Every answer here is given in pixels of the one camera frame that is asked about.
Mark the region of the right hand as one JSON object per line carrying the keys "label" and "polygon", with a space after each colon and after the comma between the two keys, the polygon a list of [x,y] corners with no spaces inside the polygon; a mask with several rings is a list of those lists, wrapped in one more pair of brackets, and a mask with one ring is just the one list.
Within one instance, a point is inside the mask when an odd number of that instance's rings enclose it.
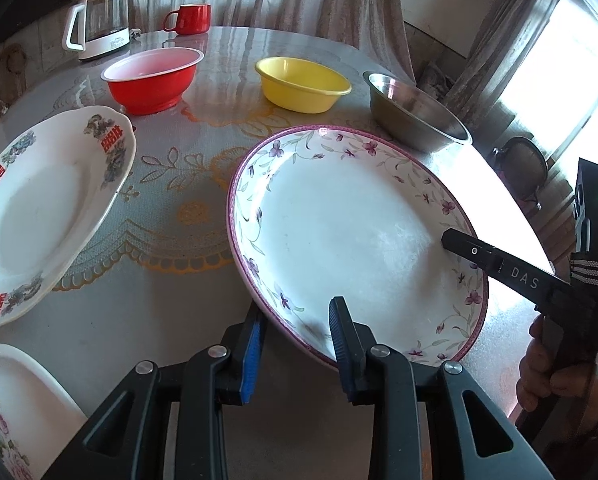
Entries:
{"label": "right hand", "polygon": [[542,332],[543,318],[539,315],[529,327],[531,341],[520,361],[520,379],[516,384],[518,404],[530,413],[538,408],[541,399],[550,394],[581,399],[586,402],[586,409],[576,423],[576,433],[598,430],[598,356],[595,364],[575,365],[551,372],[553,359],[541,342]]}

